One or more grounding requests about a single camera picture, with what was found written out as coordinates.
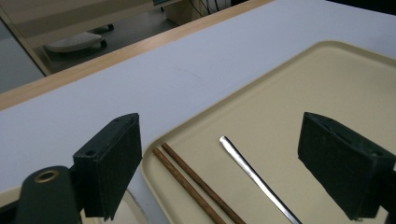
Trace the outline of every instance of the wooden table edge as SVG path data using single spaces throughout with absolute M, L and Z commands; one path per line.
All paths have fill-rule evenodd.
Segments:
M 0 94 L 0 111 L 33 99 L 41 94 L 55 90 L 71 82 L 87 77 L 116 63 L 123 62 L 139 54 L 156 49 L 162 45 L 178 40 L 206 27 L 226 21 L 245 13 L 255 7 L 270 3 L 273 0 L 249 0 L 234 7 L 226 8 L 218 13 L 199 20 L 178 26 L 172 30 L 149 37 L 122 49 L 117 49 L 106 55 L 81 63 L 49 77 L 25 84 L 16 89 Z

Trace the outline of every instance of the white table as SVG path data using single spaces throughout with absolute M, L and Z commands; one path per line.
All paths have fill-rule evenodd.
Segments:
M 115 117 L 158 136 L 323 40 L 396 58 L 396 17 L 322 0 L 276 0 L 0 111 L 0 190 L 72 156 Z M 129 186 L 151 223 L 165 217 L 140 172 Z

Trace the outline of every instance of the beige tray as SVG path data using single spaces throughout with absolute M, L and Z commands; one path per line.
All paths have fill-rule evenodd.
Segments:
M 154 141 L 142 173 L 170 222 L 211 221 L 151 153 L 162 142 L 246 223 L 289 223 L 222 148 L 219 138 L 227 135 L 303 223 L 350 223 L 298 160 L 305 111 L 336 119 L 396 154 L 396 61 L 318 43 Z M 384 223 L 386 214 L 381 209 L 363 223 Z

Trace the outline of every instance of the metal rod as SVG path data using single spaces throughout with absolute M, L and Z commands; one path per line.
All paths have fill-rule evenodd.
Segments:
M 262 180 L 262 178 L 256 173 L 256 171 L 249 165 L 242 154 L 236 149 L 233 143 L 226 137 L 222 136 L 220 142 L 223 147 L 227 150 L 231 157 L 238 163 L 238 165 L 245 171 L 245 173 L 256 183 L 257 186 L 270 198 L 270 200 L 276 205 L 276 207 L 288 218 L 293 224 L 302 224 L 302 222 L 295 216 L 289 208 L 282 203 L 282 201 L 276 196 L 276 194 L 270 189 L 270 187 Z

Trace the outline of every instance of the chopstick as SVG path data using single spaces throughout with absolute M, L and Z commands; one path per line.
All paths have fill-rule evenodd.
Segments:
M 216 213 L 216 211 L 205 201 L 198 191 L 189 183 L 189 181 L 177 170 L 177 168 L 161 153 L 158 148 L 154 148 L 154 155 L 172 174 L 172 176 L 183 186 L 190 196 L 204 209 L 215 223 L 225 224 L 225 221 Z
M 212 189 L 210 188 L 206 182 L 198 176 L 191 168 L 190 166 L 184 162 L 177 154 L 176 152 L 169 147 L 166 143 L 162 144 L 163 149 L 165 150 L 166 153 L 169 154 L 169 156 L 195 181 L 195 183 L 198 184 L 199 187 L 207 194 L 209 197 L 226 213 L 230 219 L 237 224 L 244 224 L 246 223 L 240 216 L 238 216 L 235 211 L 226 203 L 224 202 L 220 196 Z

